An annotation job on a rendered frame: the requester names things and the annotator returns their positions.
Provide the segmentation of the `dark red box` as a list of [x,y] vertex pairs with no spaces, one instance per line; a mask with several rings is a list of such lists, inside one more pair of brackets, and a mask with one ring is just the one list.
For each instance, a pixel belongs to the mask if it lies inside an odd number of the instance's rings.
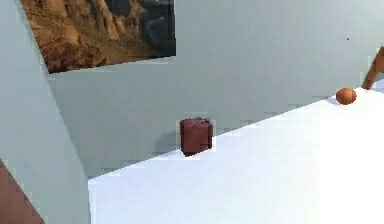
[[213,124],[207,118],[188,118],[180,122],[180,145],[188,157],[212,148]]

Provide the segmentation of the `brown rocky landscape picture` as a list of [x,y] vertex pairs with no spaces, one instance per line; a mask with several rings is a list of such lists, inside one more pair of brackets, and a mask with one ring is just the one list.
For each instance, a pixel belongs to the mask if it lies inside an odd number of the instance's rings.
[[50,74],[176,55],[174,0],[19,0]]

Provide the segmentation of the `orange ball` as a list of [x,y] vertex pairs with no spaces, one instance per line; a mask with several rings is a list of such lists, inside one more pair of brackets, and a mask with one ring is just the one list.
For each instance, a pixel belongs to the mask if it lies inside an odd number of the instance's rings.
[[352,104],[357,98],[357,94],[352,88],[342,88],[336,93],[336,100],[339,104]]

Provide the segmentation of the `brown wooden furniture leg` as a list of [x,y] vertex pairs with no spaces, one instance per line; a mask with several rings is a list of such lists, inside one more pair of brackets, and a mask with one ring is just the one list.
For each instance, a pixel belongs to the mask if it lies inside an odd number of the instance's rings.
[[370,90],[379,73],[384,73],[384,46],[381,46],[376,54],[361,87]]

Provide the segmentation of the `brown wooden door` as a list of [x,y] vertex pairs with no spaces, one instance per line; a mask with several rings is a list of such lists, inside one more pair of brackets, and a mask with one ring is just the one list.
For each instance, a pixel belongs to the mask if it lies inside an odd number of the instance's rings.
[[1,160],[0,224],[45,224]]

